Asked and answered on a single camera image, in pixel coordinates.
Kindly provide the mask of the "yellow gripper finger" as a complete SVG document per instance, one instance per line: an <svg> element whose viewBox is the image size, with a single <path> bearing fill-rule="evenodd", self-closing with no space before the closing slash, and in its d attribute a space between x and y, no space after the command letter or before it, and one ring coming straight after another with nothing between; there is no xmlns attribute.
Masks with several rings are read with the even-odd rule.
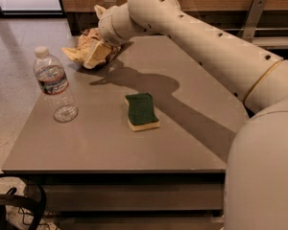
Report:
<svg viewBox="0 0 288 230"><path fill-rule="evenodd" d="M106 42L103 40L94 42L86 55L84 67L86 69L95 68L98 64L104 63L110 53L111 47Z"/></svg>

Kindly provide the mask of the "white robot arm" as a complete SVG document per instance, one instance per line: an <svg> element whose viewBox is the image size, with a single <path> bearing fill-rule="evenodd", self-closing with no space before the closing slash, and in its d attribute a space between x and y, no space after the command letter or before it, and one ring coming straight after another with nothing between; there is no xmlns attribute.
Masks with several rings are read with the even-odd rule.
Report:
<svg viewBox="0 0 288 230"><path fill-rule="evenodd" d="M187 15L177 0L95 11L106 44L166 35L253 112L228 155L224 230L288 230L288 60Z"/></svg>

